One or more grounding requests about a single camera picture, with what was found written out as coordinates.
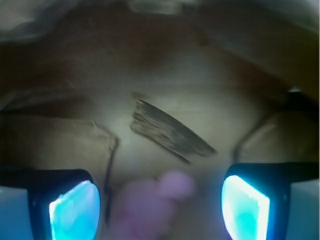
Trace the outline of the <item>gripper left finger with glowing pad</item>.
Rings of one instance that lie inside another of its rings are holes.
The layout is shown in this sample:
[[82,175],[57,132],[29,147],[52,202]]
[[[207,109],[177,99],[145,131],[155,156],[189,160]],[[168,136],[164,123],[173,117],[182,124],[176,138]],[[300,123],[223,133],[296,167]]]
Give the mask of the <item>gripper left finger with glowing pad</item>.
[[2,240],[93,240],[101,198],[84,169],[1,169]]

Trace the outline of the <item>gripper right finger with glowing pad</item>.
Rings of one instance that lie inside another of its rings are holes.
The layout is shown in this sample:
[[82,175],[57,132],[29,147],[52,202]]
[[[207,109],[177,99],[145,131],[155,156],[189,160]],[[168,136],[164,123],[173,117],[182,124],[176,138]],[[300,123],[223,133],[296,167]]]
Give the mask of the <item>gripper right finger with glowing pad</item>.
[[225,228],[233,240],[318,240],[317,162],[237,163],[221,188]]

